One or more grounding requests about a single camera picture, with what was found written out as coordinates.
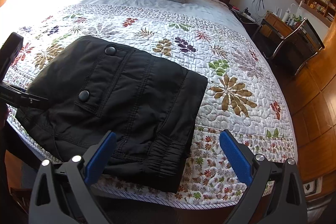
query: folded black garment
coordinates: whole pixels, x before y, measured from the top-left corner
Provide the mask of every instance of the folded black garment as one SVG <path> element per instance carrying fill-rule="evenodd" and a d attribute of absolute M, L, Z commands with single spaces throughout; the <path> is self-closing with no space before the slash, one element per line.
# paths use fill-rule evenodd
<path fill-rule="evenodd" d="M 176 193 L 207 82 L 168 59 L 85 36 L 27 90 L 50 107 L 22 107 L 16 118 L 62 161 L 84 154 L 112 130 L 117 148 L 104 173 Z"/>

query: quilt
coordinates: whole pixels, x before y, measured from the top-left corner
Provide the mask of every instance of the quilt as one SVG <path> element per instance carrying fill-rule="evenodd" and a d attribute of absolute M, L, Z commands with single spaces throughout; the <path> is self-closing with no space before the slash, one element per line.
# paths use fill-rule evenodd
<path fill-rule="evenodd" d="M 22 88 L 83 35 L 138 48 L 207 77 L 178 192 L 163 193 L 108 175 L 94 185 L 101 191 L 187 209 L 236 204 L 246 185 L 239 182 L 219 145 L 224 129 L 268 160 L 295 157 L 290 114 L 273 74 L 246 37 L 221 24 L 149 8 L 77 4 L 17 33 L 24 45 L 4 81 Z M 59 162 L 28 135 L 15 113 L 11 107 L 8 121 L 19 135 L 45 158 Z M 264 194 L 271 189 L 269 183 Z"/>

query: bed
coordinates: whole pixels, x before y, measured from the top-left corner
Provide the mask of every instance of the bed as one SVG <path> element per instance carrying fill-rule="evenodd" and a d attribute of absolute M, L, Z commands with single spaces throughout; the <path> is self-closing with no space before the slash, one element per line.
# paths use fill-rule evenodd
<path fill-rule="evenodd" d="M 22 26 L 24 47 L 5 82 L 26 88 L 72 41 L 93 35 L 168 58 L 208 78 L 196 119 L 190 157 L 177 193 L 163 193 L 102 175 L 96 193 L 185 209 L 235 205 L 240 183 L 219 146 L 228 129 L 240 143 L 268 160 L 297 160 L 286 101 L 267 62 L 241 23 L 222 2 L 229 0 L 62 0 L 39 23 Z M 41 158 L 59 162 L 15 119 L 8 122 Z M 264 194 L 269 194 L 269 183 Z"/>

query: bookshelf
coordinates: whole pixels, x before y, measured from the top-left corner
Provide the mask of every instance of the bookshelf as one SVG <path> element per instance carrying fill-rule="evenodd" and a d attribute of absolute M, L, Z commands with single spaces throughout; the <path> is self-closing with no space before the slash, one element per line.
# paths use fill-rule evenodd
<path fill-rule="evenodd" d="M 314 8 L 311 8 L 310 5 L 316 2 L 316 6 Z M 336 0 L 330 0 L 330 3 L 336 6 Z M 318 5 L 324 7 L 326 10 L 325 12 L 320 12 L 317 10 Z M 322 0 L 305 0 L 302 4 L 302 8 L 316 16 L 319 20 L 321 20 L 325 25 L 328 27 L 331 26 L 332 21 L 328 19 L 327 17 L 330 15 L 334 16 L 336 15 L 336 10 L 332 7 L 330 7 L 327 3 L 323 2 Z"/>

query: blue gripper pad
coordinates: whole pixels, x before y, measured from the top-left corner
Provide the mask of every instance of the blue gripper pad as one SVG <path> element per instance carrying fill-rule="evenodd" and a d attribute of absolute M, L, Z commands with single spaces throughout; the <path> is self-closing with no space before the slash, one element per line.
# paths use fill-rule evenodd
<path fill-rule="evenodd" d="M 86 185 L 90 186 L 98 181 L 116 146 L 116 134 L 111 132 L 103 141 L 103 143 L 98 147 L 97 151 L 86 165 L 84 179 Z"/>
<path fill-rule="evenodd" d="M 239 181 L 245 183 L 246 186 L 249 187 L 253 180 L 251 165 L 239 149 L 238 142 L 231 139 L 229 134 L 231 133 L 226 130 L 222 131 L 219 136 L 219 144 Z"/>

